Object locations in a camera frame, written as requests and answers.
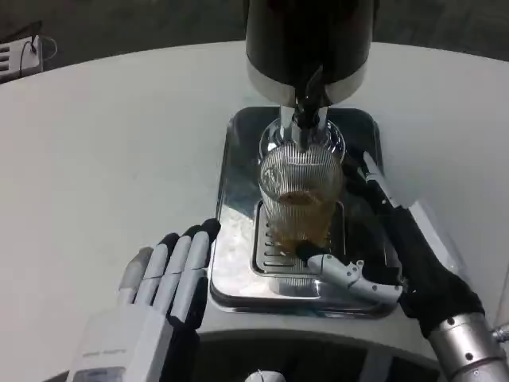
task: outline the cable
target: cable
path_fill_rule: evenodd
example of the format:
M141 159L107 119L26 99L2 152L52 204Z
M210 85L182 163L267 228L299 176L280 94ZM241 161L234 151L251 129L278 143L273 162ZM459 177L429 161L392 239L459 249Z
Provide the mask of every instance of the cable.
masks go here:
M50 37L50 36L45 36L45 35L43 35L43 34L40 34L40 35L39 35L39 38L41 38L42 40L51 41L51 42L53 43L53 47L54 47L54 52L53 52L53 54L52 54L50 57L46 57L46 58L43 58L43 59L42 59L42 62L49 61L49 60L51 60L52 58L54 58L54 56L56 56L56 54L58 53L58 45L56 44L55 39L53 39L53 38L52 38L52 37Z
M23 65L23 54L25 54L25 48L29 44L30 44L30 41L26 41L25 44L23 44L23 49L21 50L21 57L19 59L19 78L21 78L23 75L23 72L22 72L23 71L23 66L22 66Z

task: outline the white robotic hand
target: white robotic hand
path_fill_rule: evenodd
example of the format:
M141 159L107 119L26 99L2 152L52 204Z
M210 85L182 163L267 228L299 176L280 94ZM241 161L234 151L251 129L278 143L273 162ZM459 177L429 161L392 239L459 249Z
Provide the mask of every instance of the white robotic hand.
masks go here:
M67 381L185 380L207 302L210 246L219 230L210 219L182 237L167 235L153 250L143 248L127 265L119 304L89 320Z

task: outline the white table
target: white table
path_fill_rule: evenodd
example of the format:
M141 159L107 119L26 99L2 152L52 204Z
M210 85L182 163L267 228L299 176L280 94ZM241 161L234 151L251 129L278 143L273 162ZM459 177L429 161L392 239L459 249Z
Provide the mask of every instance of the white table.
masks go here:
M244 61L242 42L195 45L0 86L3 380L65 370L138 248L214 215L227 121L268 104ZM509 318L499 309L509 263L508 99L509 64L373 44L367 79L344 103L378 121L396 197L423 196L435 208L491 322ZM360 321L227 314L209 304L202 332L253 328L432 357L399 310Z

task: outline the silver cylinder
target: silver cylinder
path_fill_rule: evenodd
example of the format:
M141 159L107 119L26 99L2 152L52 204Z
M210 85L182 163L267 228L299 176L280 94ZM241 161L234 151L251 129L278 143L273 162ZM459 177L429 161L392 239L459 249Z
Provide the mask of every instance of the silver cylinder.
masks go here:
M495 360L464 370L451 382L506 382L509 380L509 368L506 361Z
M493 338L486 319L482 314L462 314L442 322L429 335L442 371L448 380L461 380L461 375L477 377L480 370L493 370L504 373L506 355ZM509 370L505 366L505 379L509 380Z

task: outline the glass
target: glass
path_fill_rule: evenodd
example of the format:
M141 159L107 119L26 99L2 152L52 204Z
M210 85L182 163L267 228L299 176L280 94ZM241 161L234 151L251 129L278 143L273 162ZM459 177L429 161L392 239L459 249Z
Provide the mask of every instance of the glass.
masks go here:
M285 253L301 240L325 245L342 181L340 161L316 144L301 153L286 143L263 159L258 184L273 241Z

